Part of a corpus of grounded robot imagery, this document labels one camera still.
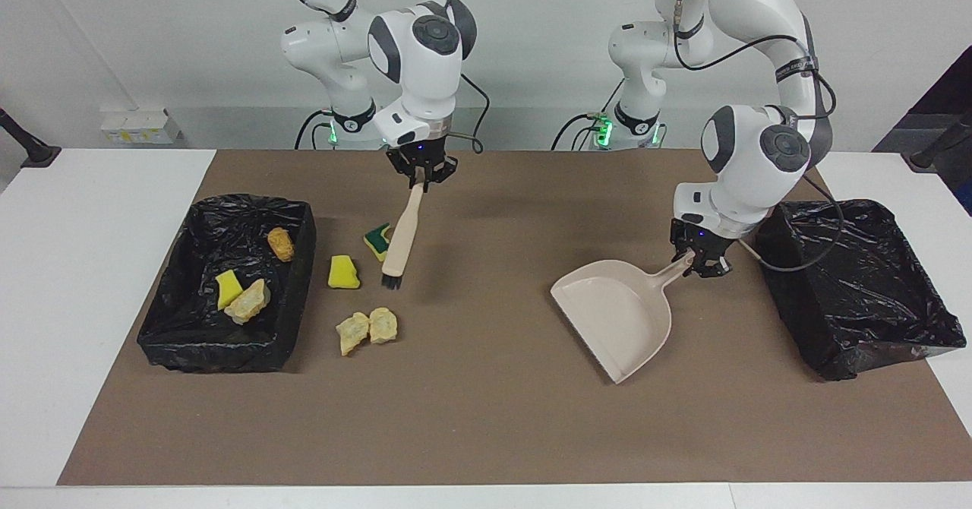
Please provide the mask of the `small yellow sponge piece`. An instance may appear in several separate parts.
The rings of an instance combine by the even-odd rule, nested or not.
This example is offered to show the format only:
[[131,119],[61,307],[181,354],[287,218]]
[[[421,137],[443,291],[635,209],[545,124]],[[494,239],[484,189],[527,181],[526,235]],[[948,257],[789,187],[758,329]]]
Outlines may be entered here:
[[222,311],[229,307],[243,292],[235,271],[230,269],[218,274],[216,280],[216,308]]

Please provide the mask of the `striped toy croissant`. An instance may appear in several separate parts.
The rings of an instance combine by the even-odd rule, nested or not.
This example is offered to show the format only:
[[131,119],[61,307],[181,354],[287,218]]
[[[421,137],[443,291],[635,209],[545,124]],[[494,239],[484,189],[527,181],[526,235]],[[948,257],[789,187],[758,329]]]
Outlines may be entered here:
[[271,300],[270,288],[264,278],[258,278],[239,296],[230,302],[223,313],[237,325],[248,323],[262,312]]

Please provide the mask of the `black bag-lined bin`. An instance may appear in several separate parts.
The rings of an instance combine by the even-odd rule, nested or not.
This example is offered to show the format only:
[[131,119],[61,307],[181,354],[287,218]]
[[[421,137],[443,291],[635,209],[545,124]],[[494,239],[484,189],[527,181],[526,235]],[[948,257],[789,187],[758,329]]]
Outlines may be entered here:
[[[294,260],[267,244],[287,229]],[[150,364],[184,373],[280,371],[294,351],[311,283],[317,230],[310,204],[253,194],[223,194],[192,204],[137,334]],[[216,276],[234,270],[243,287],[264,278],[270,304],[237,325],[216,308]]]
[[802,360],[827,381],[964,349],[961,322],[877,201],[785,201],[756,252]]

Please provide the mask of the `pale crumbly foam piece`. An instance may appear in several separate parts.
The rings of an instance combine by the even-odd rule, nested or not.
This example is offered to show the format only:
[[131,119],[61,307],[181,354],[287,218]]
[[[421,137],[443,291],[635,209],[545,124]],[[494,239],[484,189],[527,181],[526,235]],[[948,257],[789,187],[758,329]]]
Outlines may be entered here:
[[369,343],[383,344],[398,339],[398,318],[391,309],[379,307],[369,313]]
[[371,320],[368,315],[359,311],[337,324],[336,332],[341,356],[349,356],[355,347],[369,337],[369,331],[371,331]]

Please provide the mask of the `large yellow sponge piece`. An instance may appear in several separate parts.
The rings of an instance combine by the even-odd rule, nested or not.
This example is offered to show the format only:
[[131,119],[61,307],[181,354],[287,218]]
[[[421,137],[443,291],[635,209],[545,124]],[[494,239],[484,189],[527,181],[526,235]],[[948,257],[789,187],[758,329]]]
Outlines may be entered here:
[[349,255],[333,255],[330,257],[330,269],[327,274],[327,286],[331,289],[354,290],[361,287],[357,267]]

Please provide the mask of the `beige hand brush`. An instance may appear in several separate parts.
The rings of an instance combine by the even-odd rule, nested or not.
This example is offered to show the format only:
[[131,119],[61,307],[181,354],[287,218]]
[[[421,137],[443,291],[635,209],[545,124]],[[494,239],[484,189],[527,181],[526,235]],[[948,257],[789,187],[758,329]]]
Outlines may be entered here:
[[419,214],[424,197],[424,183],[416,182],[410,189],[409,201],[399,221],[393,227],[390,246],[382,266],[382,287],[398,290],[402,287],[404,270],[414,243],[419,224]]

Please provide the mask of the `white wall socket box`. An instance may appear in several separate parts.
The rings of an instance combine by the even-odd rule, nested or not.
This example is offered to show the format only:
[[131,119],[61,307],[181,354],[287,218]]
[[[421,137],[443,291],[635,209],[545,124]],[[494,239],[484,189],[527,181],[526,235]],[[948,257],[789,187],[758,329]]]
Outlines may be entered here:
[[108,142],[124,145],[173,145],[184,136],[166,109],[105,113],[100,129]]

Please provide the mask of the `beige plastic dustpan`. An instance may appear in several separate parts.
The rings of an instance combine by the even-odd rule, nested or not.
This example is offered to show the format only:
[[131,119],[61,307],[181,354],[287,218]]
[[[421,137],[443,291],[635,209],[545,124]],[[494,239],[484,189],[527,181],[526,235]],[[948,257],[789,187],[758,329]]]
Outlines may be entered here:
[[690,270],[686,254],[656,273],[618,260],[593,262],[550,288],[566,321],[614,384],[631,378],[669,339],[665,290]]

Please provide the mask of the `green and yellow sponge piece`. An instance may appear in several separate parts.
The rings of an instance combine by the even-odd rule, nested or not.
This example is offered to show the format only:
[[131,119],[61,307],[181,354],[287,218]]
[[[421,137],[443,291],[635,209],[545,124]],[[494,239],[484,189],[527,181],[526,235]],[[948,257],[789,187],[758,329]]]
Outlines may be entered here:
[[388,236],[389,231],[391,231],[391,224],[385,223],[375,228],[371,229],[362,236],[364,244],[374,253],[376,260],[379,263],[384,263],[386,260],[387,253],[391,246],[391,239]]

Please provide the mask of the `brown table mat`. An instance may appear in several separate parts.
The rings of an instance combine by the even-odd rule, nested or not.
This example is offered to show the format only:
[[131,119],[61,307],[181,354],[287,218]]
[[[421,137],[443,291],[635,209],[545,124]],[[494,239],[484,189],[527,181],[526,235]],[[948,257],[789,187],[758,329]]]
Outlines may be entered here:
[[[666,266],[671,194],[712,179],[688,150],[459,153],[402,288],[362,236],[399,217],[382,153],[220,151],[197,196],[311,204],[317,253],[281,373],[149,365],[131,332],[59,485],[458,485],[972,480],[972,438],[930,367],[823,382],[758,264],[667,288],[667,343],[612,384],[550,287],[617,259]],[[349,255],[361,287],[327,286]],[[391,309],[398,339],[341,356],[336,325]]]

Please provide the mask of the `brown toy bread roll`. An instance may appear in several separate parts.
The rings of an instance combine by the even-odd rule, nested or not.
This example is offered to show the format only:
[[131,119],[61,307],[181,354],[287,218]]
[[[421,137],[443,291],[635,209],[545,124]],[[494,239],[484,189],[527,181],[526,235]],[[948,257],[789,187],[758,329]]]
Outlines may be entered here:
[[282,226],[274,226],[269,233],[267,233],[267,244],[270,246],[270,250],[274,253],[274,256],[283,263],[289,263],[294,260],[295,256],[295,245],[292,241],[291,236],[287,229]]

